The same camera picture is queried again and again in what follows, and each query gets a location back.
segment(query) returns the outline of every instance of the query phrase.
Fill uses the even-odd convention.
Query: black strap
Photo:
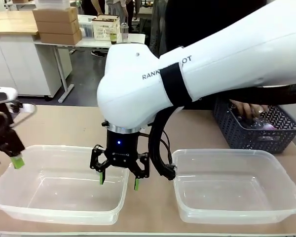
[[[164,89],[173,106],[184,106],[192,99],[186,89],[179,63],[160,69]]]

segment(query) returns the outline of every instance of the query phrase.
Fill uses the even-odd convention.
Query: dark gray plastic basket
[[[269,112],[261,116],[277,130],[244,128],[232,112],[229,101],[218,99],[215,104],[214,117],[230,148],[282,153],[296,136],[296,121],[279,106],[270,106]]]

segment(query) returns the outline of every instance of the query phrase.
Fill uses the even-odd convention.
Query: white table leg
[[[58,71],[59,71],[60,79],[61,79],[61,82],[63,84],[64,90],[65,90],[64,94],[59,98],[58,102],[63,103],[65,98],[73,90],[74,84],[70,84],[70,86],[67,86],[63,65],[61,64],[61,61],[60,61],[59,51],[58,51],[56,46],[53,46],[53,50],[54,50],[54,54],[55,54],[55,57],[56,57],[57,68],[58,68]]]

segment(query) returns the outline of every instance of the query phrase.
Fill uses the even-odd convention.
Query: white plastic container
[[[174,188],[184,222],[277,223],[296,214],[296,185],[270,153],[178,150]]]
[[[65,10],[70,7],[70,0],[35,0],[37,9]]]
[[[92,20],[96,16],[78,15],[78,22],[84,38],[94,39]]]
[[[92,148],[31,146],[25,166],[0,177],[0,209],[15,219],[112,225],[123,207],[129,171],[109,167],[100,185],[89,168]]]

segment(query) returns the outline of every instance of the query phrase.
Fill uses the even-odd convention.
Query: black shoe
[[[101,53],[100,51],[91,51],[91,55],[92,56],[96,56],[96,57],[99,57],[99,58],[103,58],[105,56],[104,53]]]

